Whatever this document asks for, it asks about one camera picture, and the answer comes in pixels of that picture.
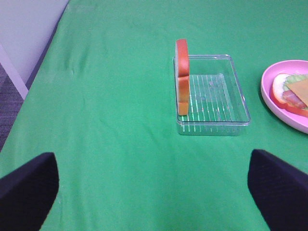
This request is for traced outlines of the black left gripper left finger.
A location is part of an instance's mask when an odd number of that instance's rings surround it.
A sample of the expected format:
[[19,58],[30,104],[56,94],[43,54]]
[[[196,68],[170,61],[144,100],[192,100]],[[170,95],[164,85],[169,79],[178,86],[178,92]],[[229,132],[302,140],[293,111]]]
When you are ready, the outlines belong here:
[[42,153],[0,179],[0,229],[38,231],[59,191],[54,153]]

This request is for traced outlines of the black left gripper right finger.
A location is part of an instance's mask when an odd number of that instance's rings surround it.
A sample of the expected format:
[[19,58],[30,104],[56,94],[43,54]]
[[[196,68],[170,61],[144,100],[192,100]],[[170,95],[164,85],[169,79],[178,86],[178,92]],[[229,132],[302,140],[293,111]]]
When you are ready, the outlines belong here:
[[272,231],[308,229],[308,176],[261,149],[251,153],[247,186]]

